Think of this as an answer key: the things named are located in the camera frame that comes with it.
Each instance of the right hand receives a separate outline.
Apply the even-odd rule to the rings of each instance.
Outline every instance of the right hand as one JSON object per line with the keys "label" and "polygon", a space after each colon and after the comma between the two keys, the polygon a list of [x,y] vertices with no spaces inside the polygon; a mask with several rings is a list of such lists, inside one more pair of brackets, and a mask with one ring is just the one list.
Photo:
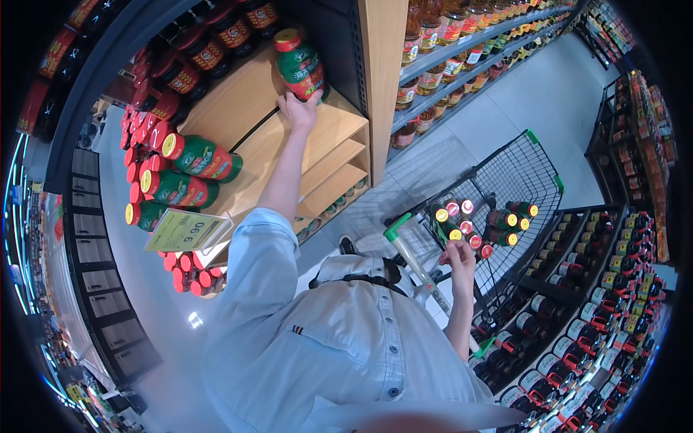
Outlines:
{"label": "right hand", "polygon": [[306,134],[313,130],[317,121],[316,106],[322,98],[322,93],[322,89],[316,90],[304,103],[296,99],[292,91],[287,91],[285,96],[279,96],[277,104],[289,120],[292,130],[302,131]]}

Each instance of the metal shelf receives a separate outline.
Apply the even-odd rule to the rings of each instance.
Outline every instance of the metal shelf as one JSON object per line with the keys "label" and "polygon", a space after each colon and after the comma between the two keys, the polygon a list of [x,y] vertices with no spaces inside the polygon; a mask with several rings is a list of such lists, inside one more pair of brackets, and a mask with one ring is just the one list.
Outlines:
{"label": "metal shelf", "polygon": [[534,35],[525,36],[525,37],[523,37],[523,38],[521,38],[515,42],[508,44],[503,49],[503,51],[501,51],[499,54],[496,54],[494,56],[489,56],[485,61],[477,64],[477,66],[474,69],[472,69],[471,71],[467,71],[465,73],[459,74],[457,76],[457,79],[455,81],[453,81],[452,83],[450,83],[448,85],[443,85],[443,84],[439,85],[438,90],[433,95],[429,95],[429,96],[416,95],[414,97],[414,102],[412,103],[411,107],[409,107],[406,110],[400,111],[400,112],[394,112],[394,120],[392,121],[392,130],[390,133],[394,134],[397,130],[399,130],[401,127],[406,125],[407,122],[411,121],[413,118],[418,116],[422,111],[433,106],[436,102],[438,102],[439,100],[441,100],[445,96],[451,94],[454,90],[459,89],[470,78],[479,75],[479,72],[491,67],[492,64],[496,63],[498,60],[501,60],[506,55],[512,53],[517,48],[521,47],[522,45],[525,45],[529,41],[536,39],[537,37],[544,36],[548,32],[556,31],[560,27],[561,27],[561,23],[557,23],[557,24],[554,24],[553,26],[550,26],[550,27],[543,29],[541,32],[538,32]]}
{"label": "metal shelf", "polygon": [[433,52],[429,54],[419,54],[417,59],[407,66],[403,67],[399,74],[399,83],[403,84],[410,81],[412,78],[421,75],[422,72],[431,69],[434,65],[445,62],[447,59],[460,54],[462,51],[469,50],[471,47],[478,45],[492,37],[498,36],[501,33],[505,33],[508,30],[512,30],[517,26],[522,26],[523,24],[530,23],[537,19],[548,17],[549,15],[558,14],[561,12],[566,12],[572,8],[568,6],[563,6],[560,8],[549,8],[544,10],[539,10],[535,12],[530,12],[521,17],[514,18],[510,21],[502,22],[496,24],[495,26],[490,26],[484,31],[472,33],[471,35],[460,38],[458,41],[453,42],[447,46],[436,46]]}

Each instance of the man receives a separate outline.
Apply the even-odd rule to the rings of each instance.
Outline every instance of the man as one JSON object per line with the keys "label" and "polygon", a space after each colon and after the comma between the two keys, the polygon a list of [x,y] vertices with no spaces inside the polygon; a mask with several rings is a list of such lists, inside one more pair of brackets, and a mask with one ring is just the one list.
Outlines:
{"label": "man", "polygon": [[291,125],[286,146],[254,209],[229,247],[227,286],[215,298],[203,380],[234,433],[344,432],[316,424],[311,412],[373,401],[493,403],[467,364],[475,258],[451,241],[439,262],[452,267],[454,304],[441,331],[422,289],[388,260],[326,259],[312,290],[294,299],[298,242],[292,229],[306,139],[316,121],[291,92],[279,108]]}

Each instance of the floor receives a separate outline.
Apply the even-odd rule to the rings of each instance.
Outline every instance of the floor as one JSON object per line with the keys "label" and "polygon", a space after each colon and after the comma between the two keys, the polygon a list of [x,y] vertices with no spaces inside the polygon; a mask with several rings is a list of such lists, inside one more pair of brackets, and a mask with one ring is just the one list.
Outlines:
{"label": "floor", "polygon": [[[536,133],[565,184],[561,208],[603,203],[583,152],[592,134],[602,89],[615,78],[615,72],[603,70],[572,35],[538,52],[529,62],[519,64],[488,92],[388,166],[381,184],[301,246],[297,292],[307,288],[325,257],[338,254],[336,242],[343,233],[355,239],[363,253],[393,256],[394,248],[383,236],[385,218],[439,192],[526,128]],[[102,194],[111,197],[103,202],[106,224],[130,301],[164,359],[161,367],[133,385],[149,404],[143,421],[152,433],[224,432],[226,429],[201,390],[196,373],[202,363],[199,352],[204,326],[193,330],[188,323],[192,312],[202,321],[209,317],[213,302],[175,293],[171,288],[172,276],[164,271],[158,255],[132,253],[142,250],[148,234],[123,221],[129,188],[125,183],[123,152],[117,145],[122,115],[117,110],[109,111],[111,121],[107,122],[105,139],[97,149]],[[431,268],[439,254],[432,238],[416,224],[405,225],[401,235]],[[441,285],[441,290],[452,299],[449,286]],[[429,300],[427,307],[440,326],[445,326],[446,316],[438,305]]]}

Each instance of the black sneaker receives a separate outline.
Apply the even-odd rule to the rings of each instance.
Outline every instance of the black sneaker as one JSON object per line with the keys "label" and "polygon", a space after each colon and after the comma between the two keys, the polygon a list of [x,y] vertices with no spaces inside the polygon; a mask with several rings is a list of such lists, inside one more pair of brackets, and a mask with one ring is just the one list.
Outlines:
{"label": "black sneaker", "polygon": [[356,247],[353,244],[353,241],[349,237],[349,235],[341,235],[340,236],[340,254],[345,256],[347,254],[356,254]]}

